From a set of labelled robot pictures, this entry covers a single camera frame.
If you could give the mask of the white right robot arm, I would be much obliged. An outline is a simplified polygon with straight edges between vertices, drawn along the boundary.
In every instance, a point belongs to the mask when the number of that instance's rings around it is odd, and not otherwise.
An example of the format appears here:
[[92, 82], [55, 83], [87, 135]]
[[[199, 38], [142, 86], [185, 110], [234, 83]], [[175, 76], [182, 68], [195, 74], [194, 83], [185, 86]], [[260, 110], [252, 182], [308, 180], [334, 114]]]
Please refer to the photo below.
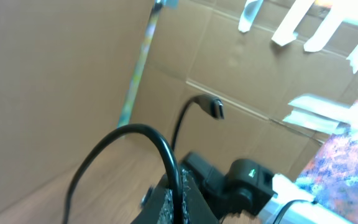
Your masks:
[[188, 153], [181, 165], [218, 220], [246, 212], [262, 223], [347, 223], [284, 175], [250, 159], [235, 160], [226, 174], [195, 152]]

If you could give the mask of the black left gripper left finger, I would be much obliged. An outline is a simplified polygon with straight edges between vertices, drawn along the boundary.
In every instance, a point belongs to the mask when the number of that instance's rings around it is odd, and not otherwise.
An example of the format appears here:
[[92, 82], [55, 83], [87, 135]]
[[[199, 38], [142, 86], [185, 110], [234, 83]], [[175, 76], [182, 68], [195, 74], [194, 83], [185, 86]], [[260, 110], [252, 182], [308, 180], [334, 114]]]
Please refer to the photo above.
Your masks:
[[173, 224], [173, 221], [172, 191], [167, 178], [162, 177], [131, 224]]

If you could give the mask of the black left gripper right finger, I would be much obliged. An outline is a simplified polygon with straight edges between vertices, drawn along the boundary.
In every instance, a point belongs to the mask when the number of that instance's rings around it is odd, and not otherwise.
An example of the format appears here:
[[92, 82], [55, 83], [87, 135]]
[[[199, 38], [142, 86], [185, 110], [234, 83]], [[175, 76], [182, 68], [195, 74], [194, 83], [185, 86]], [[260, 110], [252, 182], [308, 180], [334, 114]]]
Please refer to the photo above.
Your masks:
[[196, 185], [190, 171], [181, 171], [183, 184], [183, 222], [185, 224], [218, 224], [219, 220], [211, 211]]

